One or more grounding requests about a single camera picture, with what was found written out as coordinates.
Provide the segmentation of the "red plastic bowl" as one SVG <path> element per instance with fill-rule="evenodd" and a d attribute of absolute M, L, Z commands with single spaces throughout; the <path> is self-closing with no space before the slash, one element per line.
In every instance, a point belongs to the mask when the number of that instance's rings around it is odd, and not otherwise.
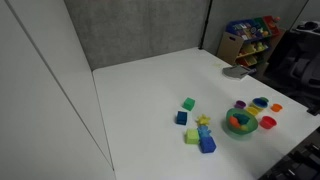
<path fill-rule="evenodd" d="M 259 125 L 265 129 L 271 129 L 277 125 L 277 121 L 270 116 L 263 116 Z"/>

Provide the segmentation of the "orange toy in bowl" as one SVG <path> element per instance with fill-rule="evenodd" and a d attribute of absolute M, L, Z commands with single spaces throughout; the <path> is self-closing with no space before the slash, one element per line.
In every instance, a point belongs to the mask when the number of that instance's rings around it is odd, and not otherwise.
<path fill-rule="evenodd" d="M 235 128 L 239 128 L 240 127 L 240 123 L 238 122 L 238 119 L 236 117 L 234 117 L 234 116 L 231 116 L 229 118 L 229 122 Z"/>

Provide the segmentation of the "purple small bowl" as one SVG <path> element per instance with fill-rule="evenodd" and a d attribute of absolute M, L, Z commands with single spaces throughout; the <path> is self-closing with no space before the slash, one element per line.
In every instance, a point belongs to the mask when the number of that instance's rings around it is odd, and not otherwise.
<path fill-rule="evenodd" d="M 242 100 L 237 100 L 234 107 L 239 109 L 244 109 L 246 107 L 246 103 Z"/>

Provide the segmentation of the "green transparent bowl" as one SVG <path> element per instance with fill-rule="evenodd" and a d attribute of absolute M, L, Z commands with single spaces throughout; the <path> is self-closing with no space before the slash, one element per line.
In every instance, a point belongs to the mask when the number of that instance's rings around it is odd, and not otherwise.
<path fill-rule="evenodd" d="M 258 128 L 258 121 L 246 110 L 232 108 L 226 113 L 226 125 L 233 133 L 246 135 Z"/>

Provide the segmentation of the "teal toy in bowl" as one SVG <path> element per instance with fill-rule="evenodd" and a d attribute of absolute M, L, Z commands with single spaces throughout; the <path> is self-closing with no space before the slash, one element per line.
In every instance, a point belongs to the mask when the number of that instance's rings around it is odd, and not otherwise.
<path fill-rule="evenodd" d="M 238 119 L 238 122 L 240 123 L 240 125 L 245 125 L 249 122 L 250 118 L 244 114 L 234 114 L 234 117 L 236 117 Z"/>

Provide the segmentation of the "yellow small bowl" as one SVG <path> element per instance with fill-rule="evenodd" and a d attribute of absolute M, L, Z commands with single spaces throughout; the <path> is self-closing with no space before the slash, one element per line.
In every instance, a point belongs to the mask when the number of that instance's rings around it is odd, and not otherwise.
<path fill-rule="evenodd" d="M 256 116 L 256 115 L 258 115 L 258 110 L 256 110 L 255 108 L 253 108 L 253 107 L 248 107 L 248 108 L 246 108 L 246 111 L 247 112 L 249 112 L 250 114 L 252 114 L 253 116 Z"/>

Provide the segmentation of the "blue stacked bowl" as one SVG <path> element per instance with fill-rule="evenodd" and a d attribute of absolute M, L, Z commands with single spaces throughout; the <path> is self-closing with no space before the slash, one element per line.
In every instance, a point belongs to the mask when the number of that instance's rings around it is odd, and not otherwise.
<path fill-rule="evenodd" d="M 268 102 L 263 98 L 254 98 L 252 105 L 258 109 L 265 109 L 268 107 Z"/>

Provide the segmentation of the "orange small bowl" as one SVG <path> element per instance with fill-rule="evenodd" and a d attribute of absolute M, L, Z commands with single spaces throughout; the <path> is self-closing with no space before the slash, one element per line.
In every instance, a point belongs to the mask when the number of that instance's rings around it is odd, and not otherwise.
<path fill-rule="evenodd" d="M 280 104 L 273 104 L 270 108 L 273 112 L 280 112 L 283 107 Z"/>

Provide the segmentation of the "dark blue foam cube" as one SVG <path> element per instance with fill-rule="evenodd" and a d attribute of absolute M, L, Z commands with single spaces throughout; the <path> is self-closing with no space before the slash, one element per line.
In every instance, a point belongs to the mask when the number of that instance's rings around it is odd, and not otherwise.
<path fill-rule="evenodd" d="M 176 117 L 176 123 L 180 125 L 185 125 L 187 123 L 187 113 L 179 111 Z"/>

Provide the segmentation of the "yellow star toy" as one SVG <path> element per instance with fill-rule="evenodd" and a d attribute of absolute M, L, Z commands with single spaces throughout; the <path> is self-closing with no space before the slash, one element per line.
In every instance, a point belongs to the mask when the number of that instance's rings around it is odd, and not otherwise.
<path fill-rule="evenodd" d="M 205 114 L 202 114 L 201 116 L 197 117 L 197 124 L 208 126 L 210 124 L 210 120 L 210 117 L 206 116 Z"/>

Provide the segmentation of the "light green foam cube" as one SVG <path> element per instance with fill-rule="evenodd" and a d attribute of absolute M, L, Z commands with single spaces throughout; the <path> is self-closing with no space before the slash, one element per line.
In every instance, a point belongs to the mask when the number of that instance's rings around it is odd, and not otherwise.
<path fill-rule="evenodd" d="M 185 142 L 187 144 L 198 144 L 199 134 L 197 129 L 188 129 L 185 134 Z"/>

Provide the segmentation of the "blue star toy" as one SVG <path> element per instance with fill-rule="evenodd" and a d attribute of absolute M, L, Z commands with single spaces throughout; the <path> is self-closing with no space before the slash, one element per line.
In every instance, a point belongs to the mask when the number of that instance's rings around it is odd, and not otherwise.
<path fill-rule="evenodd" d="M 198 128 L 198 133 L 200 138 L 209 137 L 211 130 L 206 125 L 200 125 Z"/>

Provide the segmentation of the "grey flat device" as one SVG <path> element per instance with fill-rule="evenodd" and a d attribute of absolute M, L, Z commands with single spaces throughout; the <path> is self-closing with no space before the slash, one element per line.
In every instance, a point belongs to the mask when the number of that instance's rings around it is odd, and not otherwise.
<path fill-rule="evenodd" d="M 225 77 L 233 80 L 242 80 L 245 76 L 254 74 L 255 72 L 255 68 L 250 69 L 243 65 L 235 65 L 231 67 L 225 67 L 222 69 L 222 74 Z"/>

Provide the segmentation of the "toy storage shelf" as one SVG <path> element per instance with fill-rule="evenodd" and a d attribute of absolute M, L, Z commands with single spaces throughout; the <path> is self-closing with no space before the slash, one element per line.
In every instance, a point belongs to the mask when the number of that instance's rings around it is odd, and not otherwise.
<path fill-rule="evenodd" d="M 258 67 L 266 64 L 285 32 L 278 26 L 280 20 L 269 15 L 229 22 L 217 56 L 231 65 Z"/>

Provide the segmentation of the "black office chair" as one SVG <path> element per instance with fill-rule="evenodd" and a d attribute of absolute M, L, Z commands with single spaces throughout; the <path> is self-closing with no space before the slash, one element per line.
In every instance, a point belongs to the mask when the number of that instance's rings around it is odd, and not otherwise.
<path fill-rule="evenodd" d="M 265 83 L 320 114 L 320 23 L 304 21 L 287 30 L 273 51 Z"/>

